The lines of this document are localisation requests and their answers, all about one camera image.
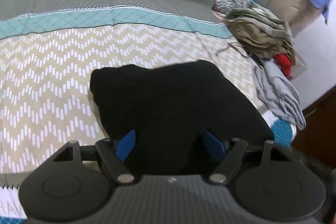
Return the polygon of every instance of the gray fleece blanket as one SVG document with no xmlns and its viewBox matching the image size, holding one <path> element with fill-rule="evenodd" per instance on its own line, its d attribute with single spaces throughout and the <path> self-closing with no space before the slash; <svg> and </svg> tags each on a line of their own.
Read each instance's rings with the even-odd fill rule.
<svg viewBox="0 0 336 224">
<path fill-rule="evenodd" d="M 300 107 L 299 94 L 280 71 L 278 66 L 267 61 L 264 67 L 254 67 L 254 81 L 258 98 L 274 113 L 302 130 L 306 121 Z"/>
</svg>

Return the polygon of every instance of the bed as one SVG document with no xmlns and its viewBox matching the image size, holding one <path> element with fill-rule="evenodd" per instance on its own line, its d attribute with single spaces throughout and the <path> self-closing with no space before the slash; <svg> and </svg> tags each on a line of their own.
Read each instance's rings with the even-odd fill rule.
<svg viewBox="0 0 336 224">
<path fill-rule="evenodd" d="M 92 70 L 106 66 L 210 61 L 259 110 L 275 141 L 289 146 L 295 126 L 258 99 L 254 61 L 212 2 L 0 0 L 0 186 L 18 187 L 69 140 L 106 137 L 89 91 Z"/>
</svg>

